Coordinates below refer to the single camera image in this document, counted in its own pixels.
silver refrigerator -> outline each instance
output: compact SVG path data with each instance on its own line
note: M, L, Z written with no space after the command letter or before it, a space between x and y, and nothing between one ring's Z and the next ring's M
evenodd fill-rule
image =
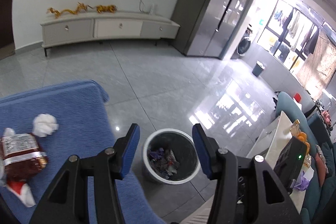
M178 0L171 19L181 27L172 42L187 56L217 57L228 47L247 0Z

golden dragon figurine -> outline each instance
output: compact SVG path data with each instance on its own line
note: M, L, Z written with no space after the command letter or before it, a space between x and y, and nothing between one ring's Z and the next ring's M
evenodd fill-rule
M98 13L103 13L103 12L115 13L117 11L117 7L115 5L108 5L108 6L98 5L96 7L91 7L89 5L84 5L84 3L78 2L76 10L64 9L59 12L58 10L55 10L54 8L50 7L48 8L47 13L52 13L55 15L56 18L58 18L64 12L69 12L70 14L77 15L81 10L87 11L88 7L90 7L91 9L96 9Z

tv cabinet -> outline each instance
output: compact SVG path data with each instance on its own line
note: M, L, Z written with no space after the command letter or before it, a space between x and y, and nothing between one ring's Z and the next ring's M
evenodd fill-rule
M145 13L86 12L78 15L49 15L41 23L45 55L59 45L104 39L174 39L180 25L170 19Z

red and white wrapper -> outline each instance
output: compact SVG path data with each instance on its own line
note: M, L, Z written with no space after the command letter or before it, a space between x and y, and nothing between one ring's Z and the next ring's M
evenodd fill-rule
M7 180L6 187L17 196L26 207L36 205L30 187L26 182Z

sofa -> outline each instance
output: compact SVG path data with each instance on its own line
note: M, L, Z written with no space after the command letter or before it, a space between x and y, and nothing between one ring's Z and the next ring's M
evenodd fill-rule
M307 141L310 144L310 155L312 156L311 166L314 169L314 176L306 190L305 199L300 216L304 224L336 223L336 143L333 144L329 134L318 115L313 114L308 120L298 108L293 99L285 92L278 95L276 116L283 111L288 118L294 122L300 121L300 130L306 133ZM316 145L319 145L327 160L329 174L326 176L322 187L319 185L314 157Z

